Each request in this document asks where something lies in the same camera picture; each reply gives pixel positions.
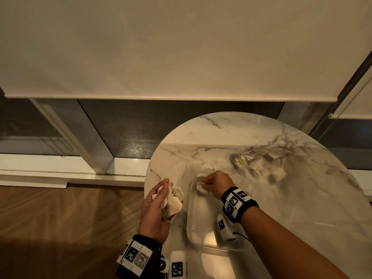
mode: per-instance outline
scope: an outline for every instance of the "forearm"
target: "forearm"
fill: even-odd
[[[241,224],[274,279],[348,278],[336,265],[259,208],[247,209]]]

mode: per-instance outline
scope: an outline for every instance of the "glass pane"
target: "glass pane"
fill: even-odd
[[[336,119],[319,142],[348,169],[372,170],[372,120]]]
[[[79,100],[114,157],[151,158],[174,128],[213,112],[250,112],[277,118],[281,102]]]
[[[29,99],[0,89],[0,154],[78,155]]]

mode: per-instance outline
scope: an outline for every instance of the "white roller blind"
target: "white roller blind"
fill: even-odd
[[[0,0],[7,97],[335,101],[372,0]]]
[[[331,117],[372,119],[372,68],[363,75]]]

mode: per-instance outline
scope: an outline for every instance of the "cable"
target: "cable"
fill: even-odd
[[[243,234],[240,234],[238,232],[233,232],[233,234],[234,235],[240,235],[240,236],[244,237],[245,239],[247,239],[250,242],[250,240],[246,236],[244,236]]]

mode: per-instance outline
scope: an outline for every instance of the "wooden floor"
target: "wooden floor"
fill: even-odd
[[[143,190],[0,187],[0,278],[116,278]]]

